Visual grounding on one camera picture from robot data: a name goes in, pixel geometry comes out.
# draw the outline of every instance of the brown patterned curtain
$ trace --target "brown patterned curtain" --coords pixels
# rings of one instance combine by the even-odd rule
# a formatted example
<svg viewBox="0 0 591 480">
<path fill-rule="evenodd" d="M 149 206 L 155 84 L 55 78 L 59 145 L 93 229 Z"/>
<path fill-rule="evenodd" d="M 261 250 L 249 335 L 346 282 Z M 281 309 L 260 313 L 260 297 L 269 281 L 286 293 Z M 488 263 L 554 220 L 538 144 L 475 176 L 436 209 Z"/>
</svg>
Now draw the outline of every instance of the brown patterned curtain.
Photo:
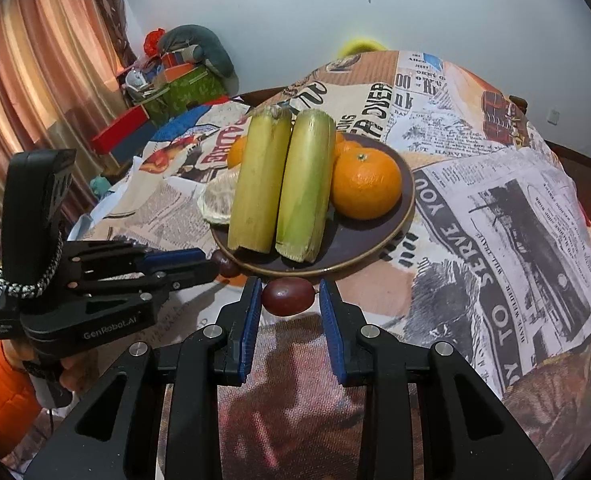
<svg viewBox="0 0 591 480">
<path fill-rule="evenodd" d="M 99 11 L 108 29 L 113 47 L 122 62 L 127 67 L 135 62 L 135 54 L 126 38 L 126 12 L 124 0 L 96 0 Z"/>
<path fill-rule="evenodd" d="M 122 70 L 95 0 L 0 0 L 0 218 L 11 156 L 39 148 L 78 150 L 64 214 L 93 206 L 88 181 L 117 164 L 90 140 L 126 110 Z"/>
</svg>

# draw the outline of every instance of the dark purple plate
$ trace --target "dark purple plate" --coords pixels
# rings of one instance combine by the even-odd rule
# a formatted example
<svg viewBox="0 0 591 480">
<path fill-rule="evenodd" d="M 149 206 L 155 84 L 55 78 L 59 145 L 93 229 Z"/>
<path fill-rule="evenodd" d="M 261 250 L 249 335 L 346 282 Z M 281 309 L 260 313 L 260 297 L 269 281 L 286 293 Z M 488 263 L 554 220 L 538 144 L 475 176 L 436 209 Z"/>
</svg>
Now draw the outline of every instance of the dark purple plate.
<svg viewBox="0 0 591 480">
<path fill-rule="evenodd" d="M 227 226 L 211 226 L 216 243 L 228 258 L 246 270 L 264 276 L 321 276 L 344 269 L 380 251 L 397 233 L 407 231 L 415 211 L 413 174 L 404 159 L 392 148 L 368 137 L 344 134 L 346 140 L 357 140 L 365 148 L 377 148 L 392 156 L 402 171 L 402 196 L 386 215 L 375 220 L 353 220 L 336 212 L 329 204 L 327 224 L 320 254 L 312 264 L 299 264 L 280 256 L 240 249 L 231 253 L 227 247 Z"/>
</svg>

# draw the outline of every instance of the person's arm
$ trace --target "person's arm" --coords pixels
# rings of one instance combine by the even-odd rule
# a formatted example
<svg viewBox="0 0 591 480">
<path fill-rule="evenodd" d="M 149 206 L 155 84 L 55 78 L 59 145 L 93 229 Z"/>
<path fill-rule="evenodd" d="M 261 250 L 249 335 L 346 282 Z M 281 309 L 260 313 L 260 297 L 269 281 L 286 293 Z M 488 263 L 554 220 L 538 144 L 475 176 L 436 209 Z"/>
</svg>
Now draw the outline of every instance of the person's arm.
<svg viewBox="0 0 591 480">
<path fill-rule="evenodd" d="M 0 458 L 13 451 L 39 413 L 28 374 L 8 364 L 0 341 Z"/>
</svg>

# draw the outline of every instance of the orange fruit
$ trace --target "orange fruit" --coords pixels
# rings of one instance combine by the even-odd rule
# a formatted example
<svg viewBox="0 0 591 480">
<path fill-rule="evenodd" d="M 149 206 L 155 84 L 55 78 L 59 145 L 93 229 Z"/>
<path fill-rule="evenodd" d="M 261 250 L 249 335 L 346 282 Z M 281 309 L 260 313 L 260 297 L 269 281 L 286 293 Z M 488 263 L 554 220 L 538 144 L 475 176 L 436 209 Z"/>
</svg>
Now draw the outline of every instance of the orange fruit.
<svg viewBox="0 0 591 480">
<path fill-rule="evenodd" d="M 244 154 L 244 148 L 246 147 L 246 137 L 240 137 L 236 140 L 229 148 L 229 155 L 226 156 L 226 166 L 235 168 L 238 164 L 242 163 L 242 155 Z"/>
<path fill-rule="evenodd" d="M 359 142 L 357 142 L 357 140 L 345 140 L 344 142 L 340 142 L 339 144 L 336 144 L 334 160 L 338 160 L 338 156 L 340 156 L 342 153 L 344 153 L 347 150 L 352 150 L 354 148 L 361 148 L 361 147 L 362 147 L 362 145 Z"/>
<path fill-rule="evenodd" d="M 343 215 L 356 220 L 378 218 L 393 208 L 400 195 L 402 173 L 386 153 L 354 148 L 339 155 L 333 169 L 331 202 Z"/>
</svg>

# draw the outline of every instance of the red plastic bag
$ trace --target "red plastic bag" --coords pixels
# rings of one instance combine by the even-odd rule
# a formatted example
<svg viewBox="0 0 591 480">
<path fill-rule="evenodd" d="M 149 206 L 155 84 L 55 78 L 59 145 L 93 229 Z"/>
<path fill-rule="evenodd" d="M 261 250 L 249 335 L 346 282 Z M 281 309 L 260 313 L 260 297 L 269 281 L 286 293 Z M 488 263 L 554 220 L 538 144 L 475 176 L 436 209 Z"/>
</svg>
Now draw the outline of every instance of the red plastic bag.
<svg viewBox="0 0 591 480">
<path fill-rule="evenodd" d="M 149 57 L 157 56 L 158 52 L 158 42 L 160 38 L 166 34 L 166 30 L 163 28 L 159 28 L 158 30 L 154 30 L 153 32 L 149 32 L 146 35 L 146 39 L 144 40 L 144 54 Z"/>
</svg>

